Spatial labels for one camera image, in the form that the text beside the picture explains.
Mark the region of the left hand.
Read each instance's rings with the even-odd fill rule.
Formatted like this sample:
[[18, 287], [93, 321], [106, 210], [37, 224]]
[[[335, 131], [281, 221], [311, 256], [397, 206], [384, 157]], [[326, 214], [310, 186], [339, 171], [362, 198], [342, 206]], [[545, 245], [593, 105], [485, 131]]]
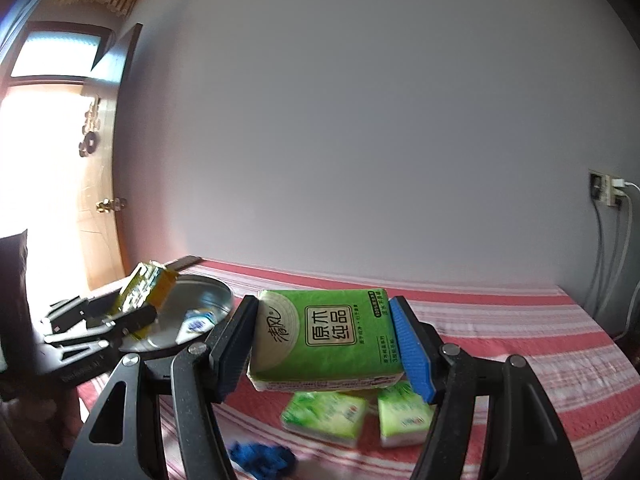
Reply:
[[83, 424], [76, 389], [1, 402], [1, 478], [61, 479]]

